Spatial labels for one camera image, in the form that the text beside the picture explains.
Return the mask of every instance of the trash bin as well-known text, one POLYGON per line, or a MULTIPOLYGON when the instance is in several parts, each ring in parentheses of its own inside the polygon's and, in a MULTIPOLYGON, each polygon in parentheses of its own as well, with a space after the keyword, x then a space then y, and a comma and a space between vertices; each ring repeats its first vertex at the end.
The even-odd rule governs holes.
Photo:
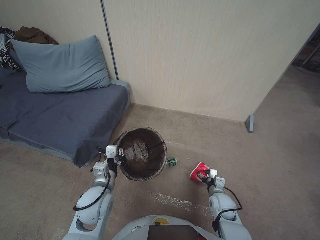
POLYGON ((113 144, 123 148, 120 169, 130 180, 154 178, 166 164, 166 144, 152 128, 133 128, 120 135, 113 144))

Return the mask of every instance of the small bottle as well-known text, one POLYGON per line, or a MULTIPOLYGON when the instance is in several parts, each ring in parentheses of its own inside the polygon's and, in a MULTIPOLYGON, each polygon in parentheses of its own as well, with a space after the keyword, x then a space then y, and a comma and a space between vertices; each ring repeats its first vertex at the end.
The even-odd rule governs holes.
POLYGON ((172 167, 177 165, 178 162, 179 162, 179 159, 175 157, 171 157, 171 158, 167 158, 166 165, 169 167, 172 167))

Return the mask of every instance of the red paper cup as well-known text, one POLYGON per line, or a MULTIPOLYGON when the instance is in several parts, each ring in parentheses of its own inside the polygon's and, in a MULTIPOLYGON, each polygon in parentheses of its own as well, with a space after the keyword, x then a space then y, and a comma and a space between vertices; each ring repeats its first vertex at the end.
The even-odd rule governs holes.
POLYGON ((200 163, 195 167, 195 169, 191 172, 191 174, 190 174, 189 177, 190 177, 191 179, 193 179, 193 180, 202 182, 201 179, 202 179, 203 177, 208 177, 209 175, 206 174, 206 173, 204 173, 204 172, 200 172, 200 173, 198 174, 199 176, 197 176, 197 172, 200 171, 200 170, 202 170, 202 171, 204 171, 204 170, 209 170, 209 167, 208 167, 207 165, 205 165, 204 162, 200 162, 200 163))

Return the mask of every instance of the wall panel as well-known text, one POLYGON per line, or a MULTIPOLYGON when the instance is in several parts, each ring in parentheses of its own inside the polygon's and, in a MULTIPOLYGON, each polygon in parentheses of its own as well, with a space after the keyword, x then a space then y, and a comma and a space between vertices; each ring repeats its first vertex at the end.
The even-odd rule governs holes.
POLYGON ((104 0, 132 102, 244 121, 320 22, 318 0, 104 0))

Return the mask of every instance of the yellow sticker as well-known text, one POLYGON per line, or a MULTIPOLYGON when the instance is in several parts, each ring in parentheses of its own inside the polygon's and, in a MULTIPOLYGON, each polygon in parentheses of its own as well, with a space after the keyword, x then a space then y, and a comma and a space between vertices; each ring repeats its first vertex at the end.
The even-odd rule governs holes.
POLYGON ((156 223, 157 223, 157 225, 158 224, 169 224, 169 222, 164 218, 157 218, 156 220, 154 220, 152 225, 156 225, 156 223))

